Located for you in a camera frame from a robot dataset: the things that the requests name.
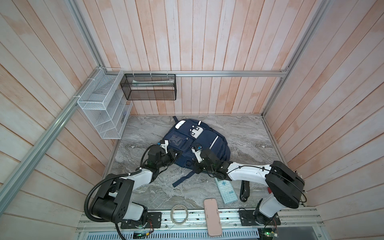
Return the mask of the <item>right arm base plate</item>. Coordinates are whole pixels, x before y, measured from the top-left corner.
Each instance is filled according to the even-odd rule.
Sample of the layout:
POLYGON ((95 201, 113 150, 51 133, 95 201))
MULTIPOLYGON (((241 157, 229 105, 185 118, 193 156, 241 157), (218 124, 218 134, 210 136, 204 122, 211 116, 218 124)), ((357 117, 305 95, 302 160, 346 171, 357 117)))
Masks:
POLYGON ((262 215, 255 216, 254 210, 246 210, 244 208, 239 209, 239 217, 242 226, 280 226, 281 219, 278 213, 272 218, 264 217, 262 215))

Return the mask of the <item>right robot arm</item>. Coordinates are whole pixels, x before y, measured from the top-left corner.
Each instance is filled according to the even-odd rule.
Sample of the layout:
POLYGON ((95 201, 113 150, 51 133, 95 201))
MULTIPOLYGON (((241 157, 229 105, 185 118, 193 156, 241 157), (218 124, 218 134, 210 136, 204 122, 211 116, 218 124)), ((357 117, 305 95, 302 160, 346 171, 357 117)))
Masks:
POLYGON ((254 210, 255 221, 259 225, 270 223, 277 212, 284 208, 297 209, 301 203, 305 182, 284 163, 274 161, 271 165, 244 165, 231 161, 221 161, 210 150, 192 148, 196 155, 199 171, 227 181, 244 181, 262 184, 272 193, 259 201, 254 210))

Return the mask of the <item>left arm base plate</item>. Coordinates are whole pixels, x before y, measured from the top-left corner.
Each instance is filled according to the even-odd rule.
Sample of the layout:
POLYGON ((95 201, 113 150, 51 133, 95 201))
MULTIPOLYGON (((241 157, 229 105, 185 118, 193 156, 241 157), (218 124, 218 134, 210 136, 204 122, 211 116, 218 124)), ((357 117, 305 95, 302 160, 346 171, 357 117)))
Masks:
POLYGON ((161 212, 148 212, 138 221, 123 220, 121 222, 121 229, 159 229, 162 223, 161 212))

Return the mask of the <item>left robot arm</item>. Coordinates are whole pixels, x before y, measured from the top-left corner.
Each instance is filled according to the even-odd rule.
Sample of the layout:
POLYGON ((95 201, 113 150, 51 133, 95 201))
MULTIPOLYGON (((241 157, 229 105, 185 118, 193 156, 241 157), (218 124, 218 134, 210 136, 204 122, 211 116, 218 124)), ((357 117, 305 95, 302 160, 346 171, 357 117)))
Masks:
POLYGON ((149 146, 136 171, 109 174, 90 190, 84 203, 85 215, 89 220, 99 223, 140 221, 145 207, 131 201, 133 190, 152 183, 162 173, 161 168, 167 169, 182 153, 164 145, 149 146))

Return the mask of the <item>navy blue student backpack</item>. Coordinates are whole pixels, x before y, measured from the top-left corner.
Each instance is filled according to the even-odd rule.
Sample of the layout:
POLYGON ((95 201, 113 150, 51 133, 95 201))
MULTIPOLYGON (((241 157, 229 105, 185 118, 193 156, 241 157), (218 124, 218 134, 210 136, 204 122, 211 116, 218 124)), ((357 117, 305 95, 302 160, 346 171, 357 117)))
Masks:
POLYGON ((173 187, 177 187, 185 180, 196 174, 194 172, 194 164, 197 161, 192 147, 201 145, 202 151, 210 149, 220 160, 230 161, 231 151, 226 138, 202 121, 194 119, 178 120, 173 117, 175 124, 167 132, 162 140, 168 140, 168 150, 175 149, 182 151, 181 156, 175 161, 175 164, 191 172, 173 183, 173 187))

